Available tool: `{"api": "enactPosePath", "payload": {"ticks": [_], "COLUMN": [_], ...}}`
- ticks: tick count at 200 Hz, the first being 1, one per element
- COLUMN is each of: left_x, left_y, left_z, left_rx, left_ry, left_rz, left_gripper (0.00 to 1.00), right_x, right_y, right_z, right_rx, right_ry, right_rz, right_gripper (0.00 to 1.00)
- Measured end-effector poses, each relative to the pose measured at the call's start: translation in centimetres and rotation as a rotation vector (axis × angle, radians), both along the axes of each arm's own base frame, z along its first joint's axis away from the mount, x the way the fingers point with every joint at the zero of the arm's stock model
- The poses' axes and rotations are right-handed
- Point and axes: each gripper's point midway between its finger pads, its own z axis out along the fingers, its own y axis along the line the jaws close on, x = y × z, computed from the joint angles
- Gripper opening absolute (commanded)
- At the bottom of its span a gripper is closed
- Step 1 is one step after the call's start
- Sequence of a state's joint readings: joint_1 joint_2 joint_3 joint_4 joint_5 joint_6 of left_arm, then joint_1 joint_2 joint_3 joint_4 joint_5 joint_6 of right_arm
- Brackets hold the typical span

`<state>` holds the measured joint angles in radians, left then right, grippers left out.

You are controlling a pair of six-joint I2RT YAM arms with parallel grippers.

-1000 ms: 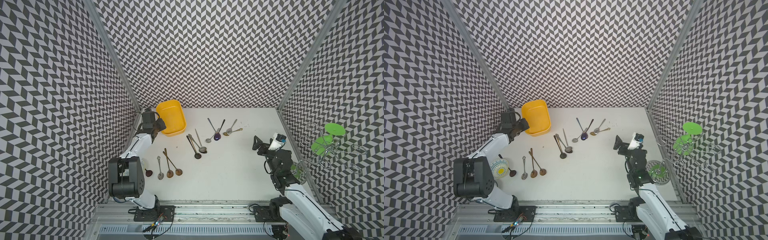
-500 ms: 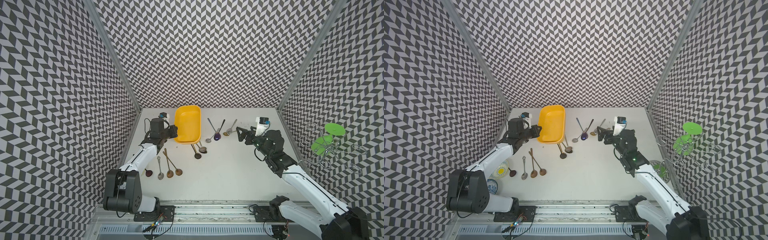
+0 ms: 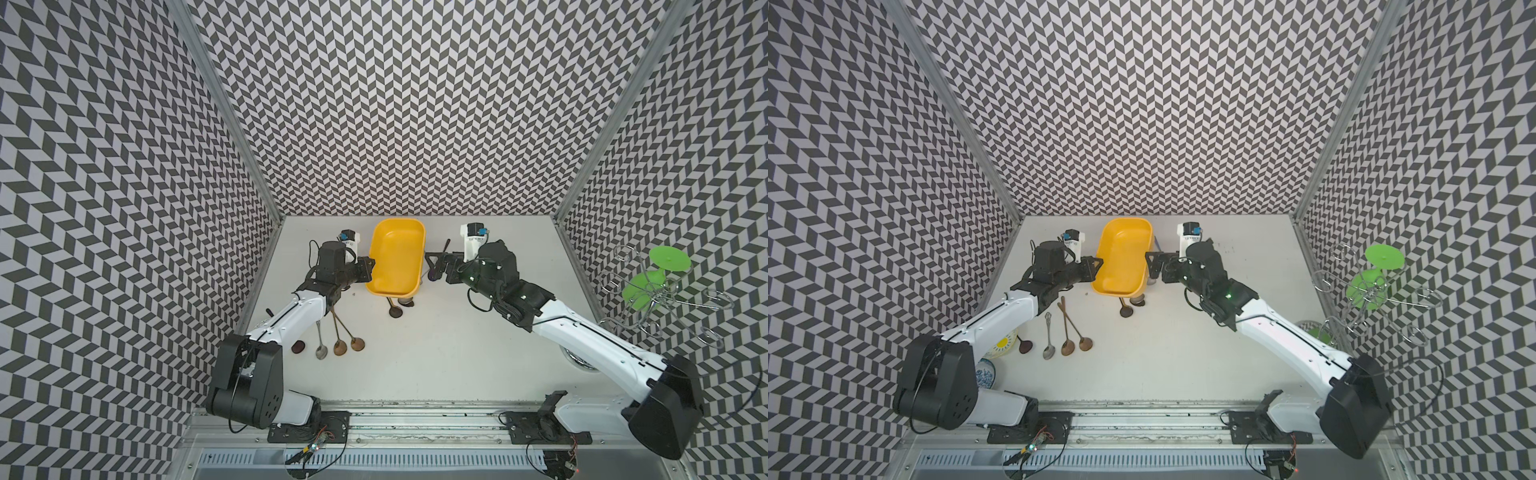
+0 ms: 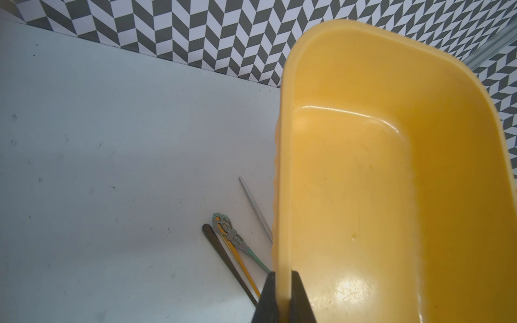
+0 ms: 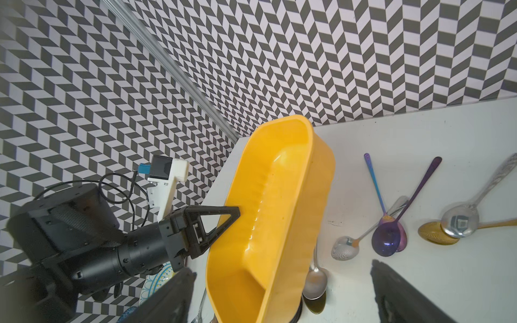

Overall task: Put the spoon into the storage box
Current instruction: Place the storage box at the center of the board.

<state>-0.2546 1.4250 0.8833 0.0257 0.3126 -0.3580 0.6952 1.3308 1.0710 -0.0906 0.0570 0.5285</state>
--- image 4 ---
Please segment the plain silver spoon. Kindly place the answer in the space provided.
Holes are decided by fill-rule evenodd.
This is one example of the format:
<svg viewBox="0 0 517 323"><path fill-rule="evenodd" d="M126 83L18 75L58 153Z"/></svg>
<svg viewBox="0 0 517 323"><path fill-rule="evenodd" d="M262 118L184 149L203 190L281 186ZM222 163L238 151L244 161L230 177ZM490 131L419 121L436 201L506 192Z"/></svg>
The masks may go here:
<svg viewBox="0 0 517 323"><path fill-rule="evenodd" d="M273 243L273 232L272 232L272 229L270 228L269 224L267 223L260 207L258 206L256 200L254 199L254 196L252 194L252 192L249 190L249 188L247 187L243 177L239 176L238 177L238 180L241 184L241 187L243 188L244 190L244 193L247 197L247 199L249 200L249 203L255 213L255 215L257 216L258 220L260 221L263 229L265 230L265 233L267 235L267 237L269 238L269 241L271 243Z"/></svg>

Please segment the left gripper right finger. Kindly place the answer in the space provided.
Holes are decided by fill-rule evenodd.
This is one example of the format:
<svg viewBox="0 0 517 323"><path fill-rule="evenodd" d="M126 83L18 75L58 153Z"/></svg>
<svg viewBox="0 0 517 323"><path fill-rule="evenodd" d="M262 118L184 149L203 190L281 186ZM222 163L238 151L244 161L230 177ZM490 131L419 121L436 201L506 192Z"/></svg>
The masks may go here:
<svg viewBox="0 0 517 323"><path fill-rule="evenodd" d="M316 318L304 289L299 272L292 271L292 297L289 303L289 323L316 323Z"/></svg>

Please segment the yellow plastic storage box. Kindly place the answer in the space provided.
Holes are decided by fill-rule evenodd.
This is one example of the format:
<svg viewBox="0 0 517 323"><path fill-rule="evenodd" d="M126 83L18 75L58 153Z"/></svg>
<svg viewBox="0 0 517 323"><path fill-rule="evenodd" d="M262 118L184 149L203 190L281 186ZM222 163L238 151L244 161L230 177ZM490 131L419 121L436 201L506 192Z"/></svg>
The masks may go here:
<svg viewBox="0 0 517 323"><path fill-rule="evenodd" d="M461 61L353 20L290 51L275 134L280 320L300 274L318 322L515 322L516 185Z"/></svg>

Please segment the ornate silver gold spoon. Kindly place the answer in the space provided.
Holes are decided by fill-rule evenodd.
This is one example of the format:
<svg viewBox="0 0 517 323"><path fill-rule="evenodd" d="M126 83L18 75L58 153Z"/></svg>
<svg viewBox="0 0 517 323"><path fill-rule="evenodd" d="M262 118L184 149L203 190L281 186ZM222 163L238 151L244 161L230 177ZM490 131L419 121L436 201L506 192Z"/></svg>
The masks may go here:
<svg viewBox="0 0 517 323"><path fill-rule="evenodd" d="M218 234L221 235L230 252L232 253L234 259L241 267L244 275L248 279L253 291L257 295L257 297L261 297L261 293L257 287L257 284L254 282L251 277L249 270L246 268L242 257L240 254L245 254L250 259L252 259L266 274L269 274L271 271L269 268L263 263L263 261L252 251L252 249L248 246L242 236L233 228L232 222L227 215L222 213L214 213L212 216L212 222L215 227L217 227Z"/></svg>

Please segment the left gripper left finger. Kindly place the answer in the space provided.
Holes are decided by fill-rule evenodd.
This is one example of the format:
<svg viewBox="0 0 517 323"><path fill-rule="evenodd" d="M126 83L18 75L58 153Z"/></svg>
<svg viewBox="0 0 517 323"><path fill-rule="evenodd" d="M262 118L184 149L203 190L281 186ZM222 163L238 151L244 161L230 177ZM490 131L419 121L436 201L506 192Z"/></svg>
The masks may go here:
<svg viewBox="0 0 517 323"><path fill-rule="evenodd" d="M270 272L266 278L259 298L252 323L278 323L279 310L275 298L275 273Z"/></svg>

